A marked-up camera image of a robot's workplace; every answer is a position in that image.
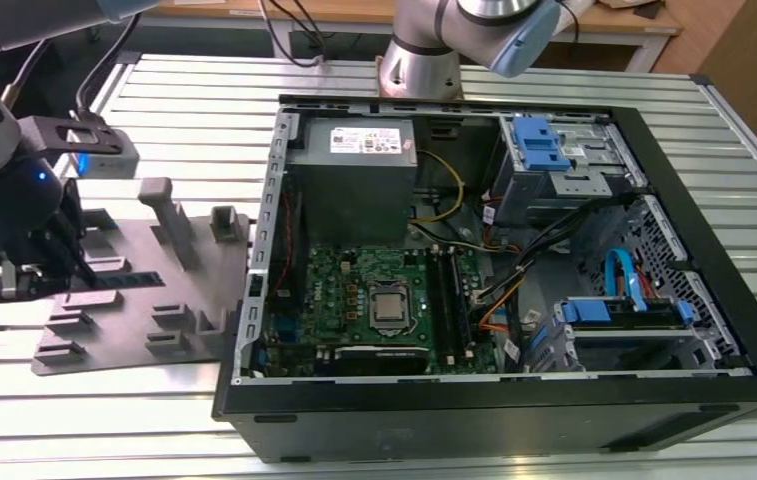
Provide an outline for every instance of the metal table surface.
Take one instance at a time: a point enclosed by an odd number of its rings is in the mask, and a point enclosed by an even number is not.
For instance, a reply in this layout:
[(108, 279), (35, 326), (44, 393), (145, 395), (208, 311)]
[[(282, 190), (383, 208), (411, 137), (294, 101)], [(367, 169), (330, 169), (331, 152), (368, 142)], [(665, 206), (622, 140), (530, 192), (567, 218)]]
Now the metal table surface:
[[(95, 108), (141, 154), (137, 177), (174, 178), (190, 214), (255, 216), (280, 93), (374, 95), (371, 63), (300, 70), (275, 59), (145, 55), (111, 72)], [(463, 71), (468, 99), (635, 107), (757, 295), (757, 140), (715, 90), (678, 75)], [(87, 208), (148, 217), (137, 181), (85, 180)], [(218, 365), (39, 378), (29, 371), (49, 301), (0, 305), (0, 478), (679, 479), (757, 477), (757, 420), (657, 453), (266, 465), (210, 418)]]

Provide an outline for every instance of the power supply label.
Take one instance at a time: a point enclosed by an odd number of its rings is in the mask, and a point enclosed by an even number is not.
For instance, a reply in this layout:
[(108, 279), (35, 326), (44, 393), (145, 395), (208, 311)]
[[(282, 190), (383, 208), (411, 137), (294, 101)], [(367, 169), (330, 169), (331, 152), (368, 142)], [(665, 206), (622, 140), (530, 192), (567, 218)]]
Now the power supply label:
[(402, 153), (402, 131), (398, 128), (334, 128), (330, 153), (398, 155)]

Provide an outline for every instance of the wire bundle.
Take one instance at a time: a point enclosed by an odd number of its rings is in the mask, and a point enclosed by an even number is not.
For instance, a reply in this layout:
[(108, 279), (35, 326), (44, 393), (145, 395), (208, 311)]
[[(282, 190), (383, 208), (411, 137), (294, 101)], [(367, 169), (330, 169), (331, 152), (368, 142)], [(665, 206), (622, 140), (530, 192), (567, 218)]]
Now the wire bundle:
[[(290, 12), (286, 8), (283, 8), (283, 6), (279, 4), (279, 2), (276, 0), (267, 0), (267, 1), (271, 3), (274, 8), (276, 8), (283, 13), (283, 15), (286, 15), (288, 18), (292, 19), (292, 21), (303, 29), (307, 37), (322, 47), (322, 52), (324, 52), (327, 50), (327, 43), (324, 42), (326, 37), (322, 34), (322, 30), (319, 30), (319, 27), (315, 24), (315, 21), (312, 20), (312, 16), (310, 15), (310, 12), (307, 12), (307, 9), (304, 8), (303, 4), (300, 3), (300, 0), (292, 0), (292, 2), (298, 6), (298, 10), (300, 10), (300, 13), (303, 13), (303, 16), (306, 17), (307, 21), (310, 22), (310, 25), (312, 26), (312, 28), (308, 28), (303, 24), (300, 19), (298, 17), (295, 17), (292, 12)], [(276, 36), (276, 32), (274, 31), (274, 25), (271, 24), (271, 19), (268, 18), (268, 8), (267, 8), (267, 5), (266, 5), (266, 0), (256, 0), (256, 5), (259, 6), (259, 13), (262, 14), (262, 20), (266, 22), (266, 30), (268, 31), (268, 35), (271, 35), (271, 41), (274, 42), (274, 45), (276, 45), (278, 50), (280, 51), (280, 53), (283, 54), (283, 56), (286, 57), (288, 62), (292, 65), (295, 65), (296, 67), (300, 67), (300, 68), (312, 68), (316, 65), (319, 65), (322, 63), (322, 60), (323, 60), (323, 55), (316, 56), (308, 62), (302, 62), (300, 60), (295, 59), (295, 56), (292, 55), (291, 52), (286, 51), (286, 49), (283, 48), (283, 43), (280, 42), (280, 39)]]

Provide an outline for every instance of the red cable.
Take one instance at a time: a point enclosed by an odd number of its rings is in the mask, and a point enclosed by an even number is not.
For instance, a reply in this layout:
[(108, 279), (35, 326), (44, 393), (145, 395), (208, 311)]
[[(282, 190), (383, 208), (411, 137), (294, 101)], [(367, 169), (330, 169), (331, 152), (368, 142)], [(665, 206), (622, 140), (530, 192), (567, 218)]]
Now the red cable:
[(286, 209), (286, 266), (283, 267), (283, 272), (280, 273), (280, 278), (276, 280), (276, 285), (274, 286), (272, 296), (276, 296), (276, 291), (286, 280), (286, 275), (288, 274), (288, 267), (292, 262), (292, 222), (291, 222), (291, 208), (288, 205), (288, 195), (283, 194), (283, 208)]

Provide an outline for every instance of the sticker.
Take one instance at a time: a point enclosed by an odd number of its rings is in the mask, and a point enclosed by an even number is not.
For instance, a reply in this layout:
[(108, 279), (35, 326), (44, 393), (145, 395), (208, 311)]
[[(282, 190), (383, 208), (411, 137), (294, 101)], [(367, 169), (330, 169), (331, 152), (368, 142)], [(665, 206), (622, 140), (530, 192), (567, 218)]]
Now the sticker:
[(484, 207), (484, 209), (482, 210), (482, 221), (487, 225), (492, 225), (495, 217), (496, 217), (496, 209), (494, 207)]
[(523, 320), (520, 320), (520, 323), (523, 325), (534, 325), (538, 323), (538, 320), (540, 320), (540, 312), (530, 309), (528, 312), (526, 312), (526, 316), (523, 317)]
[(586, 151), (579, 147), (562, 147), (562, 155), (566, 157), (584, 157)]
[(330, 153), (398, 155), (402, 153), (402, 131), (398, 128), (334, 128)]
[(502, 347), (502, 349), (506, 351), (506, 355), (508, 355), (508, 358), (514, 360), (515, 363), (519, 363), (520, 349), (516, 348), (516, 345), (514, 345), (514, 342), (511, 340), (506, 339), (506, 344)]

